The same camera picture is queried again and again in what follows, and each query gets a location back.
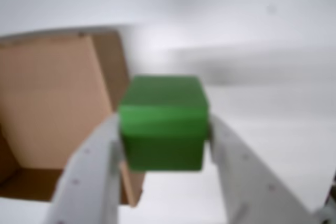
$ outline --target cardboard box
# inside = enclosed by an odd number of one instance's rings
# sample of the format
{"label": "cardboard box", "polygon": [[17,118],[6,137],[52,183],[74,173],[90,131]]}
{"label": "cardboard box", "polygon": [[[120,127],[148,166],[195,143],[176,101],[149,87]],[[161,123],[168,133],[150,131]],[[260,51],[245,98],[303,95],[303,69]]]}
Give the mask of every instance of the cardboard box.
{"label": "cardboard box", "polygon": [[[129,84],[118,33],[51,32],[0,42],[0,197],[50,200],[69,156]],[[122,201],[143,173],[121,164]]]}

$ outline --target green cube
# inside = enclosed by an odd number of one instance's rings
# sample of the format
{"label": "green cube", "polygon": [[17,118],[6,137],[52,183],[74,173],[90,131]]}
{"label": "green cube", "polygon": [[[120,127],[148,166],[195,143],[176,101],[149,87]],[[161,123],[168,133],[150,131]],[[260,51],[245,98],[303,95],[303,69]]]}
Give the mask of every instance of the green cube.
{"label": "green cube", "polygon": [[133,170],[202,168],[208,105],[196,77],[137,76],[118,110]]}

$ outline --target screw hole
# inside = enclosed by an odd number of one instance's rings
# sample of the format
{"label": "screw hole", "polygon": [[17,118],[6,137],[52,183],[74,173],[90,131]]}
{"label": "screw hole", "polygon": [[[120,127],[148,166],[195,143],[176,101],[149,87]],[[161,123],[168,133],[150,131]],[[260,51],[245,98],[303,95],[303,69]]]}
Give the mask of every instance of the screw hole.
{"label": "screw hole", "polygon": [[76,179],[76,178],[73,179],[73,180],[72,180],[72,184],[73,184],[73,185],[78,185],[78,184],[79,184],[79,180]]}
{"label": "screw hole", "polygon": [[249,156],[247,154],[243,154],[243,160],[245,161],[249,160]]}
{"label": "screw hole", "polygon": [[268,187],[269,191],[275,191],[275,189],[276,189],[275,185],[273,185],[273,184],[269,184],[267,187]]}

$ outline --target white wall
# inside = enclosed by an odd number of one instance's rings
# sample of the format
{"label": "white wall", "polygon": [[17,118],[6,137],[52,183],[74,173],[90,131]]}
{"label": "white wall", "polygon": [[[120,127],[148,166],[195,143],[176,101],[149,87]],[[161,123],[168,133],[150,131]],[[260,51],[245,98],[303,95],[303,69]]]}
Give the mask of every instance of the white wall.
{"label": "white wall", "polygon": [[[1,35],[122,26],[132,74],[198,74],[212,111],[236,129],[308,209],[323,204],[336,167],[336,0],[0,3]],[[210,163],[206,167],[198,177],[150,174],[139,208],[122,208],[121,221],[154,223],[169,216],[170,223],[224,221],[221,209],[214,207],[221,201],[217,174]],[[204,181],[209,188],[201,186]],[[9,213],[1,223],[16,218]]]}

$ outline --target brown cardboard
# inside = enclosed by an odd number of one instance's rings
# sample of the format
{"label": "brown cardboard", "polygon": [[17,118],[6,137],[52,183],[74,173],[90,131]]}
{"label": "brown cardboard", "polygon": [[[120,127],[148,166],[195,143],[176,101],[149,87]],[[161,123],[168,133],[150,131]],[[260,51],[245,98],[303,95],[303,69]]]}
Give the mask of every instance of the brown cardboard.
{"label": "brown cardboard", "polygon": [[[2,42],[0,123],[15,159],[24,170],[16,172],[20,178],[0,183],[0,196],[4,193],[1,188],[5,188],[7,194],[3,195],[8,197],[11,192],[15,198],[20,195],[49,198],[50,193],[42,196],[38,192],[18,193],[18,188],[23,181],[30,183],[40,178],[49,185],[45,191],[50,191],[71,153],[116,109],[128,83],[116,32]],[[135,175],[136,182],[125,166],[121,174],[123,188],[129,190],[125,192],[128,203],[135,206],[144,174]]]}

